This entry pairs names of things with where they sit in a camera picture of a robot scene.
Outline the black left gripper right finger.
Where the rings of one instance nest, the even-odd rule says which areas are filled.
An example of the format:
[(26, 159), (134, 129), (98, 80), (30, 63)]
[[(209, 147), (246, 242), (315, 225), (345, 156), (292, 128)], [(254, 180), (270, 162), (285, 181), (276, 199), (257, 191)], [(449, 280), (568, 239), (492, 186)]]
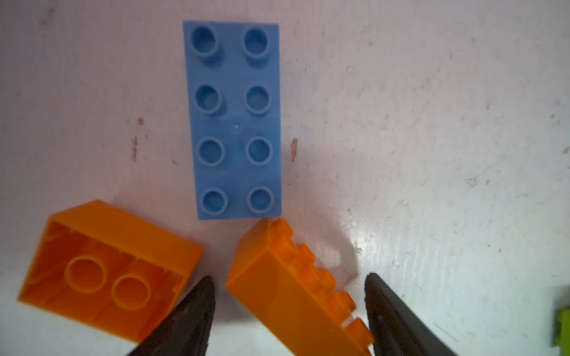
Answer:
[(365, 279), (365, 305), (375, 355), (455, 355), (376, 273)]

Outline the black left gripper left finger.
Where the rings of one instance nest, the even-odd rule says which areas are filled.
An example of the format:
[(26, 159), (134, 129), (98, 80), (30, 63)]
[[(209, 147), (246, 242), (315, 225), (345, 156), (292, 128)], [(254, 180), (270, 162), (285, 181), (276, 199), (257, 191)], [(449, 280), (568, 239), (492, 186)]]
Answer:
[(215, 284), (199, 283), (130, 356), (204, 356), (215, 314)]

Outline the orange long brick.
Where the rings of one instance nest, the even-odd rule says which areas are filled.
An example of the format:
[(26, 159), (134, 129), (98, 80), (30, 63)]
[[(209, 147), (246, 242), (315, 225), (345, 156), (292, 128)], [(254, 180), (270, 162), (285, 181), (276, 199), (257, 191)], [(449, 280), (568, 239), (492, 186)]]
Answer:
[(292, 236), (282, 218), (257, 222), (238, 242), (227, 290), (295, 355), (369, 355), (374, 337), (353, 298)]

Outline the orange small brick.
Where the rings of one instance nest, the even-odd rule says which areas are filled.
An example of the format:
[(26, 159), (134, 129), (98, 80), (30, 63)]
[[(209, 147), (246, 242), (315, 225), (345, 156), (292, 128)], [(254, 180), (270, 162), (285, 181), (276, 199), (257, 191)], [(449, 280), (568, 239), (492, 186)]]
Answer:
[(175, 308), (202, 254), (94, 200), (49, 216), (18, 299), (139, 343)]

